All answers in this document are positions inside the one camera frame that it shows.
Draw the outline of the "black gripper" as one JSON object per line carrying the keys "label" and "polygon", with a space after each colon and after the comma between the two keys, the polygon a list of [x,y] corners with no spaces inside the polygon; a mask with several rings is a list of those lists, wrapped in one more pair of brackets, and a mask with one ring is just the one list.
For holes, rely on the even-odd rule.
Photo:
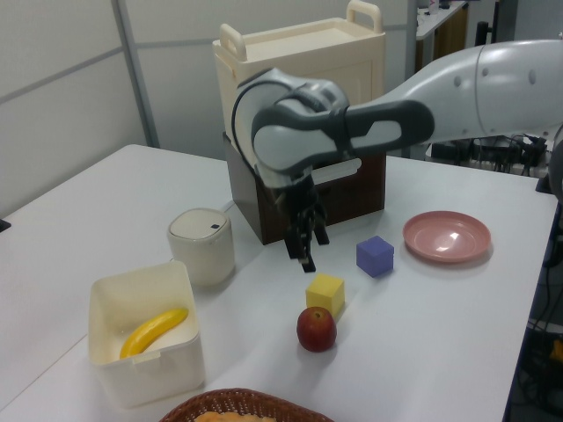
{"label": "black gripper", "polygon": [[281,226],[290,259],[296,259],[305,273],[315,273],[311,255],[314,233],[319,245],[330,243],[326,232],[326,211],[311,174],[290,180],[288,186],[270,187],[262,183]]}

